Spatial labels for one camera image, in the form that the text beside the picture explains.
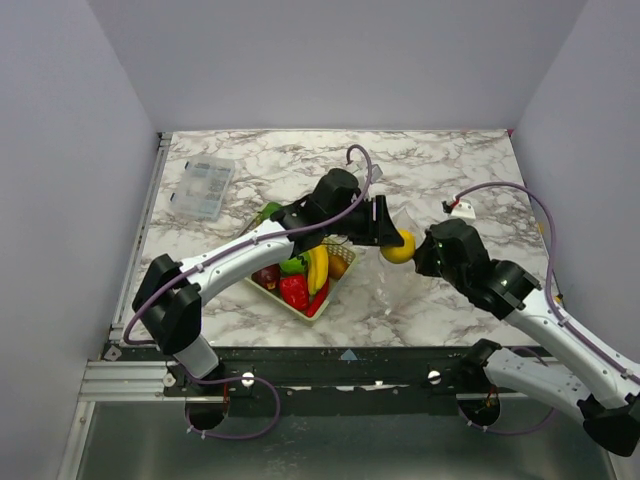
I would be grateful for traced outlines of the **yellow lemon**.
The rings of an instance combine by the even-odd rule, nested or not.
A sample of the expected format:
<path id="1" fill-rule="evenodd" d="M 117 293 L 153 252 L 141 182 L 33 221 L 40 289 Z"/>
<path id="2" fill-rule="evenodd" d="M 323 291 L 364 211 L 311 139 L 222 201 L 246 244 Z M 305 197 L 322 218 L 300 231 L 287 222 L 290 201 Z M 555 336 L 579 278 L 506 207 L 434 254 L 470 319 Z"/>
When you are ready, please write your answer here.
<path id="1" fill-rule="evenodd" d="M 392 264 L 404 264 L 409 262 L 416 251 L 416 241 L 414 235 L 408 231 L 401 229 L 399 231 L 403 244 L 401 246 L 382 247 L 380 254 L 382 257 Z"/>

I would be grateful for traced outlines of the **clear zip top bag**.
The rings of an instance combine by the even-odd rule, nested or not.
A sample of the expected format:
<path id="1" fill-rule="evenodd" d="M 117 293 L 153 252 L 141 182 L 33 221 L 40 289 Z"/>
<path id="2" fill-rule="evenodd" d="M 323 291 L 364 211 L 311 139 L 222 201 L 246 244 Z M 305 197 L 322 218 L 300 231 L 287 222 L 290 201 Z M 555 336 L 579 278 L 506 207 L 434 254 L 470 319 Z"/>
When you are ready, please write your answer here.
<path id="1" fill-rule="evenodd" d="M 377 248 L 371 248 L 365 254 L 364 266 L 368 289 L 385 317 L 420 299 L 433 286 L 432 278 L 415 272 L 412 260 L 393 264 Z"/>

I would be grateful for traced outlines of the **yellow banana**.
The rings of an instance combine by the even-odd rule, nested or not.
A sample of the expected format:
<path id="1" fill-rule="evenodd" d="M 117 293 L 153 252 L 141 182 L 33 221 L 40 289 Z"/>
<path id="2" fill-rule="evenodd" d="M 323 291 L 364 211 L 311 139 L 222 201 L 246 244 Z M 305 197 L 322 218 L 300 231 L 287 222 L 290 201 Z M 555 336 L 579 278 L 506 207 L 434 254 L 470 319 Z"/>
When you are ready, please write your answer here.
<path id="1" fill-rule="evenodd" d="M 325 285 L 328 279 L 328 250 L 324 244 L 314 247 L 309 251 L 310 265 L 307 276 L 308 291 L 315 296 Z"/>

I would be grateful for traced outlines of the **green bell pepper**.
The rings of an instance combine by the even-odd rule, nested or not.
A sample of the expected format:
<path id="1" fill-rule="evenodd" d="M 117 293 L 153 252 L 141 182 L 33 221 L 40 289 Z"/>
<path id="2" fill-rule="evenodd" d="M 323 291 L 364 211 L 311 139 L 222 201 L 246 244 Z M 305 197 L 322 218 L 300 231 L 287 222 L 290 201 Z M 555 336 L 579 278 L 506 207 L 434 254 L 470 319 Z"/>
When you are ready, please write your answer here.
<path id="1" fill-rule="evenodd" d="M 267 203 L 263 209 L 257 214 L 257 224 L 260 225 L 266 220 L 269 220 L 271 215 L 280 210 L 282 205 L 277 202 Z"/>

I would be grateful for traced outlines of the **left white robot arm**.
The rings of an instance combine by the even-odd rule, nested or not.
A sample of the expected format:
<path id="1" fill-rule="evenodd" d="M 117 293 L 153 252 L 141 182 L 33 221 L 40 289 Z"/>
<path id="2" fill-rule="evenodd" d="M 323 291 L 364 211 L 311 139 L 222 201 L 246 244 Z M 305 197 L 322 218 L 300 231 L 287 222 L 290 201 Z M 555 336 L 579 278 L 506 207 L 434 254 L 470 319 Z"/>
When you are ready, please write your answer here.
<path id="1" fill-rule="evenodd" d="M 222 380 L 219 358 L 201 333 L 202 309 L 217 294 L 251 274 L 338 235 L 360 246 L 400 247 L 382 195 L 367 200 L 355 176 L 334 168 L 303 198 L 274 212 L 257 227 L 205 254 L 152 261 L 132 308 L 160 351 L 177 360 L 201 395 Z"/>

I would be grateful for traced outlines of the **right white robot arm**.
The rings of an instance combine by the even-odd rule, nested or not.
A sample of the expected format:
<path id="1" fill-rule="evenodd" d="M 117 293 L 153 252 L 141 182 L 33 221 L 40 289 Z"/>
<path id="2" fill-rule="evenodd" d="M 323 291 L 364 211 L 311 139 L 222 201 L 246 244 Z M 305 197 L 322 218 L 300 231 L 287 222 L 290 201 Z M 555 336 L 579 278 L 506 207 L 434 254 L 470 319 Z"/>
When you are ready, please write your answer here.
<path id="1" fill-rule="evenodd" d="M 441 278 L 475 307 L 524 332 L 565 369 L 522 358 L 496 342 L 476 342 L 458 366 L 469 390 L 517 391 L 579 422 L 600 447 L 621 456 L 639 444 L 639 365 L 616 352 L 549 298 L 518 264 L 493 260 L 461 219 L 433 224 L 414 254 L 417 273 Z"/>

